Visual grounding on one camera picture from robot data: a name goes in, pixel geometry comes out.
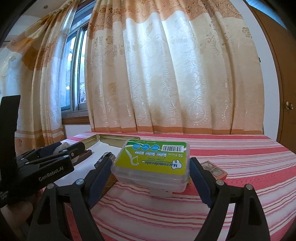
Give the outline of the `person's left hand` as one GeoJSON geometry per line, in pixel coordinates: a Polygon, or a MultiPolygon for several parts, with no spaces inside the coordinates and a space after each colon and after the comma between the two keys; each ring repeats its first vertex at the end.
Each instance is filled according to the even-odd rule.
{"type": "Polygon", "coordinates": [[[33,205],[29,201],[21,202],[16,206],[4,206],[1,214],[18,239],[24,239],[21,225],[25,224],[33,212],[33,205]]]}

